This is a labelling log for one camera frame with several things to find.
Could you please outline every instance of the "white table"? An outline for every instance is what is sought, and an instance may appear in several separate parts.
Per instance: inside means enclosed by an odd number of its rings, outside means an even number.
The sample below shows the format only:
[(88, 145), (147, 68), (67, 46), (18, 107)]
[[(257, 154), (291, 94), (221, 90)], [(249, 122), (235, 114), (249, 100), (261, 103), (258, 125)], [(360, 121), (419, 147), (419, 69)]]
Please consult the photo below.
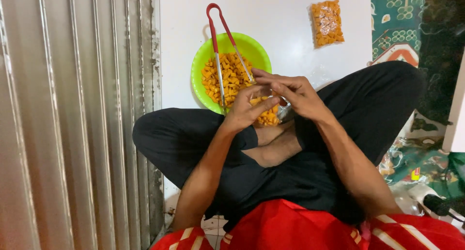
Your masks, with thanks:
[[(267, 51), (273, 73), (304, 75), (320, 88), (372, 60), (370, 0), (340, 0), (346, 42), (314, 49), (307, 7), (325, 0), (160, 0), (162, 108), (203, 108), (190, 84), (192, 60), (210, 38), (206, 17), (217, 3), (231, 32), (256, 39)], [(212, 9), (217, 33), (224, 33)], [(165, 180), (166, 209), (175, 208), (177, 190)]]

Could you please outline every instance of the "plastic wrap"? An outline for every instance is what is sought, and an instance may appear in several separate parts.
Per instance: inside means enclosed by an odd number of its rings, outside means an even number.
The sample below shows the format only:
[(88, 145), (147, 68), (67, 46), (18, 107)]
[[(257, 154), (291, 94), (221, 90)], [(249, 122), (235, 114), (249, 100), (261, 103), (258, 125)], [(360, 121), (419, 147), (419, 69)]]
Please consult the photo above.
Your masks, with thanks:
[(308, 14), (313, 20), (315, 47), (344, 42), (339, 0), (311, 4)]

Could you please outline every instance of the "green patterned cloth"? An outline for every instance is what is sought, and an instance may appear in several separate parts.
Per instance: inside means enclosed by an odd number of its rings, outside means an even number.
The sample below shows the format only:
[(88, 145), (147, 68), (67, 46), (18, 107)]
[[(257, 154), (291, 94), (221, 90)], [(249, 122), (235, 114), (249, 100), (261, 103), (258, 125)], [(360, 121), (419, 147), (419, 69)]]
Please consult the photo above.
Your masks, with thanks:
[[(409, 136), (394, 142), (380, 172), (390, 185), (401, 180), (425, 182), (445, 197), (464, 191), (449, 166), (449, 154), (440, 150), (465, 44), (465, 33), (460, 33), (465, 30), (460, 19), (465, 4), (456, 2), (465, 0), (371, 2), (372, 64), (402, 60), (419, 67), (427, 80), (427, 93), (420, 99)], [(418, 167), (419, 180), (412, 180)]]

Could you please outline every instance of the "corrugated metal door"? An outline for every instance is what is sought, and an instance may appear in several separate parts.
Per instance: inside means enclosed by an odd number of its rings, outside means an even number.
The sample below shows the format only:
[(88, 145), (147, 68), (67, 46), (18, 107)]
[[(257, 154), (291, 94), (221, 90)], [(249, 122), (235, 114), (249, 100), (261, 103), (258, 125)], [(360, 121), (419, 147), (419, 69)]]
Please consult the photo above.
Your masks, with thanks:
[(149, 247), (161, 174), (131, 134), (160, 108), (157, 3), (0, 0), (1, 250)]

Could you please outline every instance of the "patterned fabric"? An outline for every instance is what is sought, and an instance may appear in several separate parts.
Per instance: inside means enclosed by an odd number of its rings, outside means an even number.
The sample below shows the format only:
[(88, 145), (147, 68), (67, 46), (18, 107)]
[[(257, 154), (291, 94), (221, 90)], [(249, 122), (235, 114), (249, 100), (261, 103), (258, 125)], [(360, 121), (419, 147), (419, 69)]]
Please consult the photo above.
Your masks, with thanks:
[[(382, 215), (361, 229), (323, 211), (309, 211), (284, 199), (267, 201), (243, 217), (220, 243), (221, 250), (465, 249), (452, 225), (430, 217)], [(200, 227), (166, 235), (151, 250), (212, 250)]]
[(440, 150), (465, 44), (465, 5), (458, 2), (465, 0), (371, 3), (372, 63), (403, 60), (427, 80), (410, 131), (394, 142), (380, 172), (390, 185), (425, 182), (445, 197), (462, 195), (448, 154)]

